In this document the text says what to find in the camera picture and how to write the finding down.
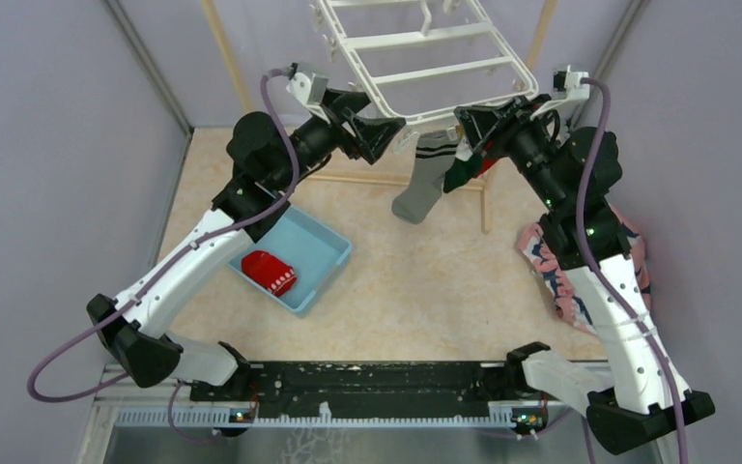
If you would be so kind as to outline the grey striped sock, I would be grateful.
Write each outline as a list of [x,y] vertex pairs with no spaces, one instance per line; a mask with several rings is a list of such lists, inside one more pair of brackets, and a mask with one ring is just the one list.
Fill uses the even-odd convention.
[[422,134],[416,142],[409,184],[391,204],[397,217],[420,224],[442,196],[445,173],[455,161],[460,136],[454,127]]

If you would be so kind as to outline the white clip hanger frame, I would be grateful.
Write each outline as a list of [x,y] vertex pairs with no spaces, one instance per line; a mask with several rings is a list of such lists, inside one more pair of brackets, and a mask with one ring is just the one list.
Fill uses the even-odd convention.
[[480,1],[313,1],[310,11],[349,87],[412,127],[446,121],[457,106],[539,92]]

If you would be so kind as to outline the light blue plastic basket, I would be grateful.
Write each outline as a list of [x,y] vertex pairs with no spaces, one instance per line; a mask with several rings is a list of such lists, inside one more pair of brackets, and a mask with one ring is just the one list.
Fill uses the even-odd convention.
[[[245,276],[241,259],[254,250],[267,251],[290,265],[298,280],[276,297]],[[304,210],[291,206],[257,244],[236,255],[229,267],[248,283],[299,318],[305,317],[347,267],[353,243]]]

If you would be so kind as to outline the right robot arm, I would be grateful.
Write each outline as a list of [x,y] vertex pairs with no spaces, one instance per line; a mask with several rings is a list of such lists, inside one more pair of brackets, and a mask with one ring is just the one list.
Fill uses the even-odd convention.
[[603,127],[550,137],[542,101],[454,111],[472,151],[509,159],[546,207],[542,239],[583,302],[610,371],[599,375],[534,342],[509,353],[505,385],[518,398],[547,392],[578,412],[599,444],[622,454],[712,416],[715,405],[671,362],[644,300],[633,251],[607,201],[621,178],[615,134]]

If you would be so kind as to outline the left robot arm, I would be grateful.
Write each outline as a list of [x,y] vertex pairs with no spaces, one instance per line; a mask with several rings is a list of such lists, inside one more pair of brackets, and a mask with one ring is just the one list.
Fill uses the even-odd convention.
[[192,231],[137,283],[88,303],[101,344],[137,387],[180,378],[213,385],[229,400],[248,393],[249,363],[236,349],[179,338],[169,329],[218,270],[280,222],[290,206],[281,196],[295,170],[315,168],[335,150],[369,164],[382,157],[406,120],[361,116],[369,103],[362,92],[328,89],[321,114],[292,133],[267,111],[242,116],[226,146],[232,177]]

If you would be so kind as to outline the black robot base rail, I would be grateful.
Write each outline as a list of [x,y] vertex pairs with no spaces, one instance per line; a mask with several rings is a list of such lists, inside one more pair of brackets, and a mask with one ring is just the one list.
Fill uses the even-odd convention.
[[502,362],[252,361],[221,386],[195,381],[195,402],[243,402],[251,421],[337,426],[514,429],[549,423],[550,397],[520,391]]

